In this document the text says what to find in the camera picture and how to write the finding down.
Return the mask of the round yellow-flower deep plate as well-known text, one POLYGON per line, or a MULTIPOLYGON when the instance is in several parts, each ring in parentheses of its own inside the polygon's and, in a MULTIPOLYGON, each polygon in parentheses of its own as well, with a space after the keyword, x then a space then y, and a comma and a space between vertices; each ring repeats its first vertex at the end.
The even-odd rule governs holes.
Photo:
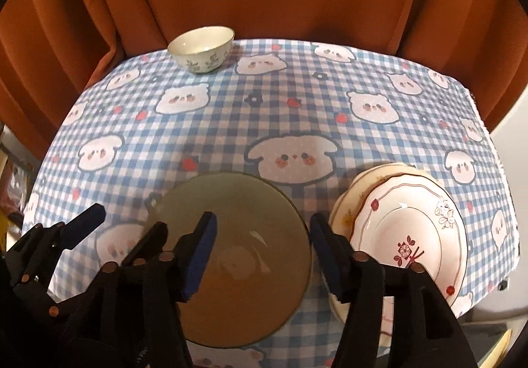
POLYGON ((347 238, 351 243, 356 216, 364 206, 368 194, 389 178, 404 174, 423 176, 440 185, 427 172, 402 163, 390 163, 366 170, 354 179, 349 189, 338 198, 334 205, 329 218, 332 230, 347 238))

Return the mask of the floral bowl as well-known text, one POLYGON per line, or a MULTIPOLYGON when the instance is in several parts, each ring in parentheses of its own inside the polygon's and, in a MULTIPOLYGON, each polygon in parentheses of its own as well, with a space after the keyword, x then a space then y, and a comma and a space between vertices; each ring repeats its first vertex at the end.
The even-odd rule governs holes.
POLYGON ((167 45, 167 51, 184 70, 204 74, 224 63, 234 39, 235 31, 229 27, 204 26, 177 36, 167 45))
POLYGON ((217 234, 200 287, 180 306, 186 339, 239 348, 279 330, 303 301, 312 250, 302 215, 279 189, 240 172, 194 177, 148 201, 147 224, 166 223, 166 248, 193 231, 203 213, 217 234))

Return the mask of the small red-pattern white plate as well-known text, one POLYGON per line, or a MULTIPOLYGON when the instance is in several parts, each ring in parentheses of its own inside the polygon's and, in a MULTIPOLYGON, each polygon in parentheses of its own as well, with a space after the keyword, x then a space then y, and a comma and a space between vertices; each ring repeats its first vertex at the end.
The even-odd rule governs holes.
POLYGON ((383 264, 422 264, 449 304, 462 288, 468 259, 463 219, 448 192, 423 176, 404 174, 377 185, 356 216, 351 245, 383 264))

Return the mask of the orange curtain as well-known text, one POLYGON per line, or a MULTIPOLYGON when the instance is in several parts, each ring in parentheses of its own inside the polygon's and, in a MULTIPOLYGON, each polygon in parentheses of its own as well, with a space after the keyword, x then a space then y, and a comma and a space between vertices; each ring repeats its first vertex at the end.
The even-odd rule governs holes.
POLYGON ((8 0, 1 11, 1 119, 42 158, 81 92, 120 61, 199 26, 241 38, 352 45, 458 79, 486 126, 527 84, 519 0, 8 0))

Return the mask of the blue checkered bear tablecloth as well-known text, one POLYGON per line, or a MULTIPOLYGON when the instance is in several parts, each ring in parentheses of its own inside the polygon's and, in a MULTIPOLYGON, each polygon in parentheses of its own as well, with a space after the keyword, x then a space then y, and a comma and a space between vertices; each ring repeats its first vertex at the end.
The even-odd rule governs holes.
POLYGON ((94 203, 107 217, 62 253, 48 294, 84 291, 120 262, 148 211, 176 184, 233 170, 265 180, 273 149, 307 149, 304 177, 274 183, 305 217, 329 211, 355 176, 383 163, 425 170, 464 219, 464 314, 516 268, 520 238, 505 171, 470 91, 409 60, 294 40, 235 42, 194 75, 166 51, 126 60, 84 91, 58 130, 24 211, 24 228, 68 221, 94 203))

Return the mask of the floral bowl front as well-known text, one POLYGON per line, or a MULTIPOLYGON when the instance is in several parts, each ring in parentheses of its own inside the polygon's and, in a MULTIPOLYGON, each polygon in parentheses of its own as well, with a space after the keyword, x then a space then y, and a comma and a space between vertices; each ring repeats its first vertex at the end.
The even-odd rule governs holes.
POLYGON ((200 287, 180 306, 186 339, 239 348, 279 330, 303 301, 312 250, 302 215, 279 189, 240 172, 194 177, 148 201, 147 224, 166 223, 166 248, 193 231, 203 213, 217 234, 200 287))

